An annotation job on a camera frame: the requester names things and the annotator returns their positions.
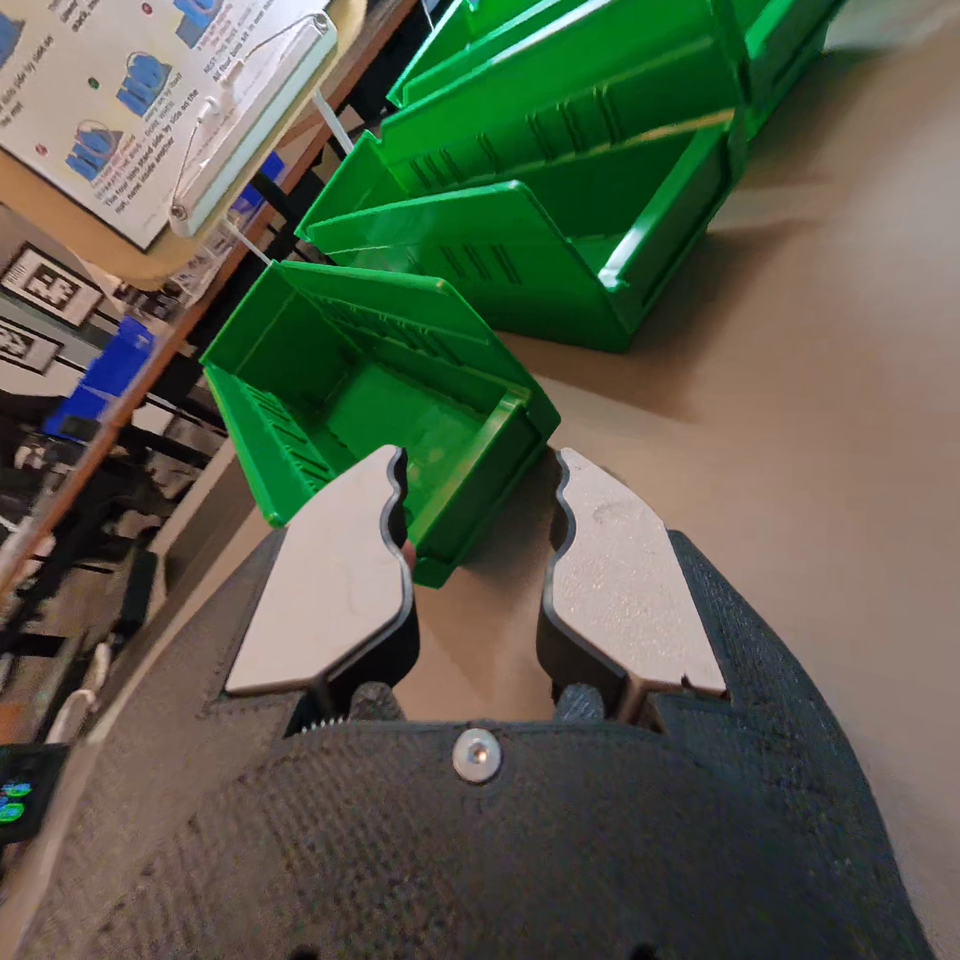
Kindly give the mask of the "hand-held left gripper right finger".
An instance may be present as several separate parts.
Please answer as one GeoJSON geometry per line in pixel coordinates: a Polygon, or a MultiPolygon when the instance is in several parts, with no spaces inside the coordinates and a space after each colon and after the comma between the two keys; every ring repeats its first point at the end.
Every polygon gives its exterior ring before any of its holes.
{"type": "Polygon", "coordinates": [[[573,448],[558,486],[535,638],[558,716],[658,730],[651,699],[728,695],[666,523],[573,448]]]}

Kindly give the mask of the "white stand rod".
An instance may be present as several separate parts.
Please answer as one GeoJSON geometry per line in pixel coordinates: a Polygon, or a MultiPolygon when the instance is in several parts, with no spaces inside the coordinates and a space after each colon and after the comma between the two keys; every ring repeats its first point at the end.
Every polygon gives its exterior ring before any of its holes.
{"type": "Polygon", "coordinates": [[[227,215],[221,220],[222,227],[228,231],[231,236],[241,243],[252,255],[259,259],[267,268],[270,268],[274,260],[266,254],[254,241],[252,241],[244,231],[227,215]]]}

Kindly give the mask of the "blue storage box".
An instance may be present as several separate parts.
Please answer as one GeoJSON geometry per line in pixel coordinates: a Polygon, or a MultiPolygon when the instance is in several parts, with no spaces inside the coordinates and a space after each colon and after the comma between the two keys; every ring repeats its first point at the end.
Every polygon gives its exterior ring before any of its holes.
{"type": "Polygon", "coordinates": [[[89,443],[105,416],[149,363],[155,343],[156,337],[147,326],[126,315],[72,393],[44,420],[41,434],[89,443]]]}

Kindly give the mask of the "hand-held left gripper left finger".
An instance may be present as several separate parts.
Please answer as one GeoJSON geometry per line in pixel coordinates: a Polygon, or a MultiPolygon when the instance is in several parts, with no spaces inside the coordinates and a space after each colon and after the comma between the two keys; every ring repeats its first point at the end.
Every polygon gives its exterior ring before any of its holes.
{"type": "Polygon", "coordinates": [[[297,694],[309,721],[335,721],[363,686],[392,690],[411,672],[419,618],[406,494],[406,451],[388,443],[296,512],[226,674],[227,698],[297,694]]]}

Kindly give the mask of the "white stand strut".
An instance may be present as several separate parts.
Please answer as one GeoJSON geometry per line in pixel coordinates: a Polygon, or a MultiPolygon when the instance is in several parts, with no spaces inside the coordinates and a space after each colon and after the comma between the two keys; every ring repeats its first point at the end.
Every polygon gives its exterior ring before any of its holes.
{"type": "Polygon", "coordinates": [[[323,122],[329,128],[332,137],[336,140],[342,153],[345,156],[348,155],[354,150],[354,141],[343,126],[335,109],[323,96],[319,87],[315,90],[313,100],[323,122]]]}

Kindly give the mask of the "white page holder bar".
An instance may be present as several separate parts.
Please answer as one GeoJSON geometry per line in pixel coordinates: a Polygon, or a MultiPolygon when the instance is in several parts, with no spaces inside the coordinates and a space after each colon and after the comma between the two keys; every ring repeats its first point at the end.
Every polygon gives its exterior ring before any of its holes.
{"type": "Polygon", "coordinates": [[[220,69],[190,134],[169,205],[176,236],[197,236],[298,102],[314,96],[338,51],[328,2],[308,2],[220,69]]]}

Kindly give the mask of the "black power station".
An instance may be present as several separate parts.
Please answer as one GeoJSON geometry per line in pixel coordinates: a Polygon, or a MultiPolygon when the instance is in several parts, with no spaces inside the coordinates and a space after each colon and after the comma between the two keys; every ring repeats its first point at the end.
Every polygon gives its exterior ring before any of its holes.
{"type": "Polygon", "coordinates": [[[40,833],[69,753],[64,743],[1,746],[1,849],[40,833]]]}

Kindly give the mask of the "black-white marker sign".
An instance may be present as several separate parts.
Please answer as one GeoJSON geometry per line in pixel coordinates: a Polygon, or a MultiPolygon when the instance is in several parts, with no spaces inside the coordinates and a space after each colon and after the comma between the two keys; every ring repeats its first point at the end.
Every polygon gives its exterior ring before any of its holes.
{"type": "Polygon", "coordinates": [[[60,358],[64,345],[11,319],[1,318],[1,360],[44,377],[60,358]]]}
{"type": "Polygon", "coordinates": [[[103,291],[29,241],[22,242],[1,271],[1,288],[72,329],[87,324],[106,299],[103,291]]]}

